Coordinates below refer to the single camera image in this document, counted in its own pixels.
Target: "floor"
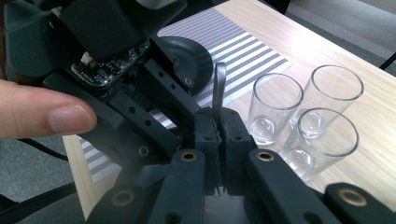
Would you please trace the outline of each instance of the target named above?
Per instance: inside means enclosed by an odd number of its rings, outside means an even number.
[[[396,52],[396,15],[361,1],[293,0],[288,14],[384,60]]]

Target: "fingernail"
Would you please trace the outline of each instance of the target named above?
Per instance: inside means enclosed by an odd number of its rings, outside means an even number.
[[[92,128],[92,121],[81,105],[71,105],[51,110],[49,125],[55,133],[85,133]]]

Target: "circuit board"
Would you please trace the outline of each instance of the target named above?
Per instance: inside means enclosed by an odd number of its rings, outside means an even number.
[[[105,89],[134,66],[148,48],[149,42],[129,49],[105,63],[97,63],[89,52],[85,52],[79,62],[70,66],[70,70],[84,84],[96,89]]]

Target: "glass rim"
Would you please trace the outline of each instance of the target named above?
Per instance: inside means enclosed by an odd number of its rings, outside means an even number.
[[[303,114],[301,114],[301,116],[298,118],[298,121],[297,121],[297,131],[298,131],[299,135],[301,136],[301,138],[303,139],[303,141],[305,141],[309,146],[312,146],[312,144],[309,142],[309,139],[307,139],[307,138],[304,137],[304,133],[303,133],[303,131],[301,130],[301,119],[302,119],[307,113],[309,113],[309,112],[311,112],[311,111],[313,111],[313,110],[328,110],[328,111],[332,111],[332,112],[338,114],[338,116],[342,116],[342,117],[351,125],[351,127],[353,128],[353,131],[354,131],[355,134],[356,134],[356,142],[355,142],[355,145],[353,146],[352,149],[350,149],[350,150],[347,151],[347,152],[344,152],[344,153],[341,153],[341,154],[334,154],[334,153],[325,152],[325,151],[323,151],[323,150],[319,150],[319,149],[317,149],[317,148],[315,148],[315,147],[312,147],[316,152],[321,153],[321,154],[323,154],[323,155],[325,155],[325,156],[329,156],[329,157],[345,157],[345,156],[347,156],[347,155],[352,154],[352,153],[358,148],[359,142],[360,142],[360,136],[359,136],[358,130],[356,129],[355,124],[353,124],[352,121],[350,121],[350,119],[348,119],[348,118],[347,118],[346,116],[344,116],[343,114],[341,114],[341,113],[339,113],[339,112],[337,112],[337,111],[335,111],[335,110],[332,110],[332,109],[330,109],[330,108],[325,108],[325,107],[316,107],[316,108],[307,109],[307,110],[306,110]]]
[[[291,79],[291,81],[293,81],[295,84],[297,84],[298,88],[300,89],[301,97],[300,97],[300,99],[298,100],[298,102],[297,102],[295,105],[288,106],[288,107],[276,107],[276,106],[268,105],[267,103],[265,103],[265,102],[259,97],[258,93],[256,92],[257,83],[258,83],[260,80],[262,80],[263,78],[265,78],[265,77],[270,77],[270,76],[282,76],[282,77],[287,77],[287,78]],[[298,83],[294,78],[289,77],[289,76],[287,76],[287,75],[285,75],[285,74],[281,74],[281,73],[268,73],[268,74],[262,75],[262,76],[260,76],[259,78],[257,78],[256,81],[254,82],[254,85],[253,85],[253,94],[254,94],[254,96],[255,96],[262,104],[264,104],[264,105],[266,105],[266,106],[268,106],[268,107],[271,107],[271,108],[273,108],[273,109],[276,109],[276,110],[291,110],[291,109],[294,109],[294,108],[298,107],[298,106],[301,104],[301,102],[303,101],[303,99],[304,99],[304,90],[303,90],[303,88],[301,87],[300,83]]]
[[[351,74],[353,74],[358,79],[359,83],[361,84],[361,90],[360,90],[359,94],[357,94],[356,96],[354,96],[352,98],[343,99],[343,98],[333,97],[333,96],[327,94],[326,92],[322,91],[322,89],[315,82],[315,74],[317,73],[318,70],[320,70],[321,68],[324,68],[324,67],[338,67],[338,68],[345,69],[348,72],[350,72]],[[312,72],[311,77],[309,79],[311,80],[311,82],[314,85],[315,89],[317,89],[323,95],[325,95],[325,96],[327,96],[327,97],[329,97],[331,99],[334,99],[336,101],[354,101],[354,100],[357,100],[358,98],[360,98],[363,95],[363,92],[364,92],[364,84],[361,81],[361,78],[356,73],[354,73],[353,71],[351,71],[351,70],[349,70],[349,69],[347,69],[347,68],[345,68],[343,66],[339,66],[339,65],[325,64],[325,65],[319,66],[319,67],[315,68],[315,70]]]

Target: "black cable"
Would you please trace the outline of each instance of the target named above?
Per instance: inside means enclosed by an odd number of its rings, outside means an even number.
[[[56,151],[54,151],[54,150],[52,150],[52,149],[50,149],[48,147],[45,147],[45,146],[41,145],[40,143],[38,143],[37,141],[35,141],[33,139],[22,138],[22,139],[18,139],[18,141],[21,141],[24,144],[27,144],[27,145],[29,145],[31,147],[35,147],[38,150],[40,150],[40,151],[42,151],[44,153],[47,153],[50,156],[53,156],[53,157],[55,157],[57,159],[60,159],[60,160],[63,160],[63,161],[69,161],[69,159],[67,159],[67,156],[62,155],[62,154],[60,154],[60,153],[58,153],[58,152],[56,152]]]

